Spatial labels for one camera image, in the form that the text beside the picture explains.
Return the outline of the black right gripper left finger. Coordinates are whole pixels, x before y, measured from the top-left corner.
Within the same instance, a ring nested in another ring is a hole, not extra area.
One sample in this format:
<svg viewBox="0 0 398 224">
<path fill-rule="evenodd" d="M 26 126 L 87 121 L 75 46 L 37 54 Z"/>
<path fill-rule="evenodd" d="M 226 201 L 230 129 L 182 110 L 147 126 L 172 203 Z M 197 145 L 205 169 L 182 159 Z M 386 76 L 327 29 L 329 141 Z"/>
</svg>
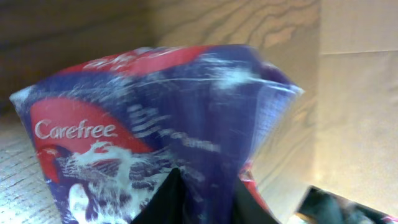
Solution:
<svg viewBox="0 0 398 224">
<path fill-rule="evenodd" d="M 183 224 L 185 193 L 180 170 L 174 168 L 131 224 Z"/>
</svg>

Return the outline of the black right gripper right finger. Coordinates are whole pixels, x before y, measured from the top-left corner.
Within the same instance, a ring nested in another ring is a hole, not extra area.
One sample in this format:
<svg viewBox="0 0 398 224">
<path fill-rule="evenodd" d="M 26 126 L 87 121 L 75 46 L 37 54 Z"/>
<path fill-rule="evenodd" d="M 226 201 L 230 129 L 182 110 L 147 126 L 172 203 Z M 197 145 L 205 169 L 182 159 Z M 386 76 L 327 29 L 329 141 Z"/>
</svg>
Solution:
<svg viewBox="0 0 398 224">
<path fill-rule="evenodd" d="M 295 212 L 295 223 L 397 224 L 397 217 L 312 186 Z"/>
</svg>

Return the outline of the red purple pad package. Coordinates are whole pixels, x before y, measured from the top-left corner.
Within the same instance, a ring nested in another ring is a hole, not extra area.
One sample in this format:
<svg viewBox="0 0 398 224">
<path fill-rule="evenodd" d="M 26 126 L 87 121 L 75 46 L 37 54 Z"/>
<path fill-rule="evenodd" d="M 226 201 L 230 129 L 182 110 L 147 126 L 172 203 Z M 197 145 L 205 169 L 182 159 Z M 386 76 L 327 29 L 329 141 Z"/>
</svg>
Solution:
<svg viewBox="0 0 398 224">
<path fill-rule="evenodd" d="M 251 158 L 301 94 L 247 45 L 140 48 L 10 97 L 63 223 L 131 223 L 178 168 L 183 223 L 275 223 Z"/>
</svg>

